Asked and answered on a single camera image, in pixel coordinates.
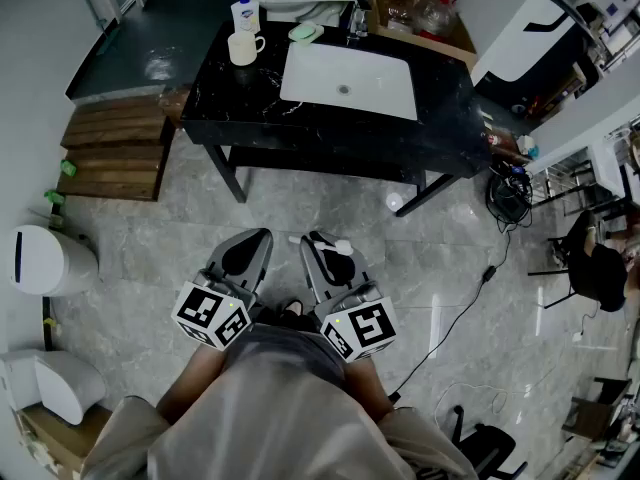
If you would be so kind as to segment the black marble vanity table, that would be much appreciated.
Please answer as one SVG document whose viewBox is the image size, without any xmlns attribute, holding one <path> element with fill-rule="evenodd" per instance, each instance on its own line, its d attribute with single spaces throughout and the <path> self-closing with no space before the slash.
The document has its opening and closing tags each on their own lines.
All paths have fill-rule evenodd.
<svg viewBox="0 0 640 480">
<path fill-rule="evenodd" d="M 405 62 L 417 111 L 408 120 L 285 100 L 289 26 L 268 24 L 265 49 L 243 68 L 229 57 L 232 30 L 231 23 L 220 27 L 181 118 L 238 202 L 247 199 L 238 168 L 300 170 L 413 185 L 416 196 L 400 209 L 407 215 L 489 166 L 485 127 L 463 62 L 379 35 L 351 40 L 336 28 L 322 35 L 323 46 Z"/>
</svg>

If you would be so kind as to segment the clear plastic bag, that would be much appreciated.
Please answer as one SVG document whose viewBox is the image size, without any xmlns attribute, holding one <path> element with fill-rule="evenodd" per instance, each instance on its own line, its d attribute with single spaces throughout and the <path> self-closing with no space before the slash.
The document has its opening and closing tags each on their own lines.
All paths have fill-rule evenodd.
<svg viewBox="0 0 640 480">
<path fill-rule="evenodd" d="M 387 16 L 388 29 L 413 33 L 413 0 L 388 0 Z"/>
</svg>

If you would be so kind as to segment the cream ceramic mug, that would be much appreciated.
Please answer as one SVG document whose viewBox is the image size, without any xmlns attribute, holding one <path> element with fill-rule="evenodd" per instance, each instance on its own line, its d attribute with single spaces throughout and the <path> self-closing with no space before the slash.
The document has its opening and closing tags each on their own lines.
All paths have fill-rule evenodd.
<svg viewBox="0 0 640 480">
<path fill-rule="evenodd" d="M 229 58 L 233 65 L 246 67 L 254 63 L 265 48 L 265 38 L 250 31 L 238 31 L 227 39 Z"/>
</svg>

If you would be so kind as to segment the white soap bottle blue pump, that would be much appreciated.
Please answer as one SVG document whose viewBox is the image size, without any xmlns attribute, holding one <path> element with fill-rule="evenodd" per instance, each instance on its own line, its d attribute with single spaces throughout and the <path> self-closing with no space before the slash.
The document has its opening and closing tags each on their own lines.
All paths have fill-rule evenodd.
<svg viewBox="0 0 640 480">
<path fill-rule="evenodd" d="M 231 13 L 236 32 L 260 32 L 260 6 L 256 0 L 238 0 L 231 5 Z"/>
</svg>

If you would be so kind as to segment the person's right forearm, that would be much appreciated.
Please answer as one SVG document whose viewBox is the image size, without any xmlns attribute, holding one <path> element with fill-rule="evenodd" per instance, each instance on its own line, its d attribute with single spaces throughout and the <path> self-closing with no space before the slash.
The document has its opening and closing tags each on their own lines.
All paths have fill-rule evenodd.
<svg viewBox="0 0 640 480">
<path fill-rule="evenodd" d="M 394 410 L 370 357 L 344 366 L 344 386 L 346 393 L 358 402 L 376 423 Z"/>
</svg>

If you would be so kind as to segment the clear plastic jar red lid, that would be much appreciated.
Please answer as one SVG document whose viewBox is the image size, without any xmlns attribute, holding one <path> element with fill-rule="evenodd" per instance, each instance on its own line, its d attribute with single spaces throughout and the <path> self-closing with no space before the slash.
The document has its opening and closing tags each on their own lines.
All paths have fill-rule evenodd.
<svg viewBox="0 0 640 480">
<path fill-rule="evenodd" d="M 413 0 L 413 27 L 417 32 L 448 37 L 459 22 L 457 0 Z"/>
</svg>

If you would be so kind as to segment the white toothbrush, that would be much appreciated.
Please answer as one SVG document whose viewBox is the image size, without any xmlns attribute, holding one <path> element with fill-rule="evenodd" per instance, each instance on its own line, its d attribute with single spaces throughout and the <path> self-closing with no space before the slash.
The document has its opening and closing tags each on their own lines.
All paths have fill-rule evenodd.
<svg viewBox="0 0 640 480">
<path fill-rule="evenodd" d="M 288 241 L 295 245 L 300 245 L 304 250 L 330 251 L 341 256 L 352 256 L 355 252 L 351 242 L 346 239 L 338 239 L 335 242 L 327 243 L 320 239 L 312 239 L 308 236 L 289 236 Z"/>
</svg>

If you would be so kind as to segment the black office chair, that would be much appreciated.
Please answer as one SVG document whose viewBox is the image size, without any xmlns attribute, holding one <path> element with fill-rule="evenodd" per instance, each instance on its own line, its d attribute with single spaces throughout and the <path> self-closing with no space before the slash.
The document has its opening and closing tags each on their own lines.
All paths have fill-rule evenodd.
<svg viewBox="0 0 640 480">
<path fill-rule="evenodd" d="M 478 423 L 474 432 L 465 439 L 461 438 L 465 411 L 456 405 L 453 411 L 457 415 L 452 442 L 471 462 L 479 480 L 516 480 L 528 467 L 524 461 L 514 472 L 500 470 L 500 466 L 515 450 L 516 442 L 503 430 Z"/>
</svg>

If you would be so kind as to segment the white sink basin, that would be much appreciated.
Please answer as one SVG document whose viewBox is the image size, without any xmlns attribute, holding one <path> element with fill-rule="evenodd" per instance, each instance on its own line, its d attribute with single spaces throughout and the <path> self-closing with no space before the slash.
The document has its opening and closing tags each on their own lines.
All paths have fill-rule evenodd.
<svg viewBox="0 0 640 480">
<path fill-rule="evenodd" d="M 417 119 L 408 63 L 346 47 L 292 43 L 280 98 Z"/>
</svg>

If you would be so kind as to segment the person's light grey shirt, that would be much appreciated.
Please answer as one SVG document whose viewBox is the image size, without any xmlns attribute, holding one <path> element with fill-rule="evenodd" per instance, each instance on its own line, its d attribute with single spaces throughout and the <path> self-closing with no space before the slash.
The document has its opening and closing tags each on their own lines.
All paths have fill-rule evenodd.
<svg viewBox="0 0 640 480">
<path fill-rule="evenodd" d="M 173 425 L 158 403 L 124 398 L 81 480 L 478 480 L 415 409 L 374 422 L 319 335 L 256 325 L 223 352 L 219 377 Z"/>
</svg>

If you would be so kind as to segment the plastic-wrapped wooden block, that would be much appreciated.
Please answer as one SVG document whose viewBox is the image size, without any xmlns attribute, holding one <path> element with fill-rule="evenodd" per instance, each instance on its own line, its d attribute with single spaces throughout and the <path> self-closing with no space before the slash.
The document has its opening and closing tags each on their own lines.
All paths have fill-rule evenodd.
<svg viewBox="0 0 640 480">
<path fill-rule="evenodd" d="M 190 86 L 169 88 L 159 97 L 159 107 L 177 130 L 183 128 L 181 117 L 190 92 Z"/>
</svg>

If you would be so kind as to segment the white and black appliance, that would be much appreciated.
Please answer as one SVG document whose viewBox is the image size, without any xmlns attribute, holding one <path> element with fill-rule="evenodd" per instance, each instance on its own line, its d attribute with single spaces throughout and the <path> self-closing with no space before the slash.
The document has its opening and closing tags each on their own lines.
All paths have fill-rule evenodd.
<svg viewBox="0 0 640 480">
<path fill-rule="evenodd" d="M 536 101 L 602 41 L 591 26 L 598 12 L 583 0 L 525 0 L 471 72 L 474 88 L 515 115 Z"/>
</svg>

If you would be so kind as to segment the person's left forearm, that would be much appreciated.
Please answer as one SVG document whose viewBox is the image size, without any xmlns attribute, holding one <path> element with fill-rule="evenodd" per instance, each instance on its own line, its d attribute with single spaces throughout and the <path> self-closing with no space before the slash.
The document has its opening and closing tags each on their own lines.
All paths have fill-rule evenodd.
<svg viewBox="0 0 640 480">
<path fill-rule="evenodd" d="M 158 402 L 160 416 L 170 425 L 175 424 L 219 377 L 225 360 L 225 352 L 200 345 Z"/>
</svg>

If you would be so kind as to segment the white round trash bin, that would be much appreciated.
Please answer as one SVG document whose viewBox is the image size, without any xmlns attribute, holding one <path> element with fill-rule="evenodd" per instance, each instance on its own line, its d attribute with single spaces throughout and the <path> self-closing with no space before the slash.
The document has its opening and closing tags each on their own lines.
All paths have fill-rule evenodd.
<svg viewBox="0 0 640 480">
<path fill-rule="evenodd" d="M 7 240 L 9 282 L 22 293 L 63 297 L 88 290 L 98 279 L 98 261 L 85 245 L 36 225 L 14 228 Z"/>
</svg>

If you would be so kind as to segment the white lidded bin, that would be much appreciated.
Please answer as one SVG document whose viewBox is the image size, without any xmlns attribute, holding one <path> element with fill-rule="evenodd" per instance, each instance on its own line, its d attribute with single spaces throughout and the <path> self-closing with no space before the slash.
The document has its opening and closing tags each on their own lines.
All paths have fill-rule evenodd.
<svg viewBox="0 0 640 480">
<path fill-rule="evenodd" d="M 102 374 L 67 351 L 0 354 L 0 387 L 13 410 L 41 404 L 71 425 L 107 396 Z"/>
</svg>

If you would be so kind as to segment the metal rack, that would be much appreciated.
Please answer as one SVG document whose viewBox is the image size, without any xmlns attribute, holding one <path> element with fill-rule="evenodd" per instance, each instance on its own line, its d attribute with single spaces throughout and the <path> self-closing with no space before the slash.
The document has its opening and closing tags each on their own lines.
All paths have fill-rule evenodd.
<svg viewBox="0 0 640 480">
<path fill-rule="evenodd" d="M 582 211 L 608 212 L 626 196 L 623 175 L 616 161 L 606 167 L 594 160 L 565 159 L 532 178 L 532 207 L 559 202 L 564 216 Z"/>
</svg>

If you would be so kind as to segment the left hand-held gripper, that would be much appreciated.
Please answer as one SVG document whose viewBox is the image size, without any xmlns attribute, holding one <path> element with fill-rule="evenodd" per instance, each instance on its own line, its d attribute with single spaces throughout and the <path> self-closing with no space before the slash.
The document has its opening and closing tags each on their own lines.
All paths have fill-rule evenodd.
<svg viewBox="0 0 640 480">
<path fill-rule="evenodd" d="M 250 311 L 273 250 L 266 228 L 246 230 L 221 242 L 191 282 L 185 282 L 171 318 L 192 340 L 226 350 L 252 325 Z"/>
</svg>

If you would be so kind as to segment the chrome faucet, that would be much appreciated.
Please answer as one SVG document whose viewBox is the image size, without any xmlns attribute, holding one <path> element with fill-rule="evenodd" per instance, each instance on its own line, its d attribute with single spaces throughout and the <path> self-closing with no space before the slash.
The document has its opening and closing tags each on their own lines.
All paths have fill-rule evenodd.
<svg viewBox="0 0 640 480">
<path fill-rule="evenodd" d="M 372 11 L 368 0 L 354 0 L 348 22 L 347 39 L 349 41 L 365 38 L 369 34 L 369 13 Z"/>
</svg>

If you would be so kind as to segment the brown wooden stool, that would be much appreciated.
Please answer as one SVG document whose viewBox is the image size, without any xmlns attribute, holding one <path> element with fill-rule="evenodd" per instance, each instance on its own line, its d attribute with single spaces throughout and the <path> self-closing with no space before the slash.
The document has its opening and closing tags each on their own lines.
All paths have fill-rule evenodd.
<svg viewBox="0 0 640 480">
<path fill-rule="evenodd" d="M 561 429 L 590 441 L 600 440 L 614 421 L 630 386 L 630 379 L 594 377 L 587 398 L 571 398 L 569 414 Z"/>
</svg>

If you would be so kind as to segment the large cardboard box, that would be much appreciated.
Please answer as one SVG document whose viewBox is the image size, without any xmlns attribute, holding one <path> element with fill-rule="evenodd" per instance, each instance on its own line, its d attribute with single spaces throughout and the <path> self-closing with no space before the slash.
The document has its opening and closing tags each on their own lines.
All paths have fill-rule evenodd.
<svg viewBox="0 0 640 480">
<path fill-rule="evenodd" d="M 368 18 L 369 31 L 371 33 L 392 40 L 413 44 L 457 59 L 466 65 L 469 73 L 472 72 L 477 62 L 477 53 L 468 31 L 462 22 L 459 22 L 455 26 L 449 37 L 433 39 L 419 34 L 388 28 L 389 19 L 386 9 L 388 0 L 369 0 L 369 2 L 372 7 L 370 17 Z"/>
</svg>

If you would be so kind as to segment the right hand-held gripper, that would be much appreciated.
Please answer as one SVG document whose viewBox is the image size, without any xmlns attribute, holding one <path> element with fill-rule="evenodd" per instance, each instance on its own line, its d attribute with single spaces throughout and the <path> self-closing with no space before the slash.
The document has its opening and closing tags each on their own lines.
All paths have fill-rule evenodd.
<svg viewBox="0 0 640 480">
<path fill-rule="evenodd" d="M 320 231 L 311 231 L 309 237 L 327 243 L 346 239 Z M 382 295 L 375 281 L 368 281 L 366 260 L 354 249 L 354 254 L 347 257 L 319 251 L 310 239 L 302 239 L 299 246 L 308 288 L 317 304 L 324 302 L 315 309 L 321 322 L 320 334 L 346 363 L 385 349 L 398 334 L 391 298 Z M 330 299 L 335 286 L 351 288 L 360 283 Z"/>
</svg>

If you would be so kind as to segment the person's black trousers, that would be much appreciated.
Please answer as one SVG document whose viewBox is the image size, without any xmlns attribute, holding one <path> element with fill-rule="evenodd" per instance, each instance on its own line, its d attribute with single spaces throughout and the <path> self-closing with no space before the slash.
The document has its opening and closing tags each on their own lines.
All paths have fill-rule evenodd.
<svg viewBox="0 0 640 480">
<path fill-rule="evenodd" d="M 294 316 L 293 314 L 282 315 L 281 308 L 272 310 L 263 307 L 256 318 L 256 322 L 299 332 L 317 333 L 319 331 L 316 320 L 312 316 L 304 313 L 301 316 Z"/>
</svg>

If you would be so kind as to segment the green soap dish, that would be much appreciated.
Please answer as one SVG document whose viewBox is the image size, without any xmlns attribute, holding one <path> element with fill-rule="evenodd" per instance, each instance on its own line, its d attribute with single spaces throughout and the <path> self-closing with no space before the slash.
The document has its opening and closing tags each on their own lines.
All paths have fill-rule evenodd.
<svg viewBox="0 0 640 480">
<path fill-rule="evenodd" d="M 313 21 L 299 23 L 288 32 L 288 38 L 298 44 L 308 45 L 317 40 L 324 33 L 324 27 Z"/>
</svg>

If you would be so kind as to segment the wooden slat platform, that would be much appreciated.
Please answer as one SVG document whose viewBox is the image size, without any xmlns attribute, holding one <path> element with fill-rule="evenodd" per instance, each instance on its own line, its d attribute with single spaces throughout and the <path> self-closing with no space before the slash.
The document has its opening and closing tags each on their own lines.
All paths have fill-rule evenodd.
<svg viewBox="0 0 640 480">
<path fill-rule="evenodd" d="M 159 95 L 82 104 L 74 110 L 61 147 L 77 167 L 61 172 L 64 196 L 156 201 L 176 128 L 158 105 Z"/>
</svg>

